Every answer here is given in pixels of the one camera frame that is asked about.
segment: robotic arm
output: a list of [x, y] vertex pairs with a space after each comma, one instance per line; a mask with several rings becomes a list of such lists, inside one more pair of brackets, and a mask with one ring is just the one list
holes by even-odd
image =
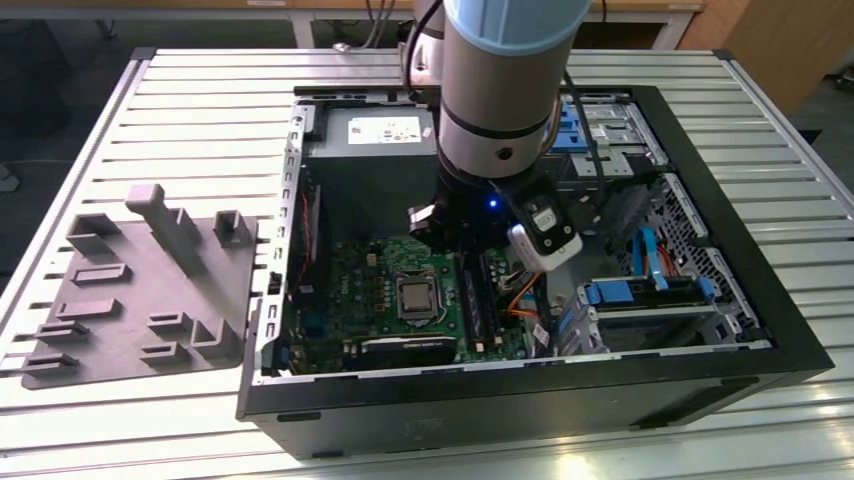
[[[556, 91], [590, 3], [444, 2], [442, 41], [431, 42], [442, 65], [439, 181], [434, 203], [410, 209], [410, 233], [438, 251], [476, 255], [508, 240], [528, 271], [544, 272], [582, 248], [534, 163], [559, 121]], [[442, 1], [419, 4], [422, 27]]]

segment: white sticker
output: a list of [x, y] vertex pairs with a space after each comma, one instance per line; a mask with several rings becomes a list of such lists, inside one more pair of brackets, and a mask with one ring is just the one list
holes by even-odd
[[247, 0], [249, 7], [284, 7], [284, 0]]
[[546, 331], [546, 329], [540, 326], [540, 324], [538, 323], [536, 326], [534, 327], [534, 336], [536, 337], [536, 339], [539, 340], [539, 343], [542, 343], [546, 347], [548, 346], [548, 332]]
[[347, 143], [419, 143], [422, 128], [418, 117], [357, 117], [347, 124]]
[[558, 224], [558, 217], [551, 207], [546, 207], [534, 214], [534, 223], [540, 232], [546, 232], [551, 227]]

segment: gray plastic tray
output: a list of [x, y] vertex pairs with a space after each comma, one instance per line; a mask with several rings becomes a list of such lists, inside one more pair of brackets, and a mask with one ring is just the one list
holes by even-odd
[[144, 221], [79, 216], [71, 266], [39, 344], [28, 389], [233, 367], [240, 363], [257, 221], [235, 211], [193, 221], [159, 185], [125, 202]]

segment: green circuit board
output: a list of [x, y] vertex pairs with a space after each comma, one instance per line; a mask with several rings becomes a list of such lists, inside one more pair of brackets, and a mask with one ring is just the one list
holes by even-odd
[[[487, 253], [495, 279], [510, 270], [499, 250]], [[438, 299], [436, 317], [415, 324], [400, 319], [398, 281], [430, 279]], [[305, 315], [303, 323], [323, 322], [324, 341], [309, 347], [315, 373], [336, 371], [340, 351], [329, 345], [360, 338], [400, 335], [440, 335], [456, 338], [455, 363], [519, 358], [524, 352], [520, 330], [502, 330], [502, 344], [476, 351], [466, 338], [463, 308], [452, 255], [432, 255], [428, 247], [410, 237], [394, 237], [335, 244], [328, 284], [328, 304], [323, 315]]]

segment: red cable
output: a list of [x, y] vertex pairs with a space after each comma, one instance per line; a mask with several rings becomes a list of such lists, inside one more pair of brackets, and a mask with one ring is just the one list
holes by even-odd
[[293, 285], [293, 291], [291, 295], [296, 293], [299, 284], [303, 282], [305, 271], [308, 270], [308, 263], [311, 262], [311, 231], [308, 229], [308, 196], [303, 192], [303, 229], [305, 230], [305, 261], [303, 262], [303, 269], [299, 272], [299, 278], [296, 279], [296, 285]]
[[664, 268], [664, 273], [667, 275], [672, 275], [672, 271], [671, 271], [671, 268], [670, 268], [670, 265], [671, 265], [670, 264], [670, 257], [667, 255], [667, 252], [664, 251], [664, 249], [662, 247], [658, 247], [656, 251], [658, 251], [658, 256], [659, 256], [659, 258], [662, 260], [662, 267]]
[[539, 314], [534, 310], [508, 310], [508, 312], [519, 317], [530, 317], [539, 320]]
[[660, 254], [664, 263], [666, 263], [666, 268], [670, 271], [670, 275], [676, 275], [679, 273], [679, 269], [676, 268], [676, 264], [672, 261], [672, 257], [670, 256], [670, 252], [667, 251], [667, 249], [663, 246], [658, 246], [658, 253]]
[[528, 281], [524, 282], [524, 286], [522, 287], [522, 290], [519, 290], [519, 293], [514, 297], [512, 302], [510, 302], [510, 306], [507, 307], [507, 312], [510, 312], [516, 308], [516, 304], [519, 303], [519, 300], [522, 300], [522, 297], [524, 296], [526, 292], [534, 286], [534, 282], [539, 278], [539, 275], [540, 275], [539, 273], [535, 273], [534, 275], [531, 275], [531, 278], [528, 278]]

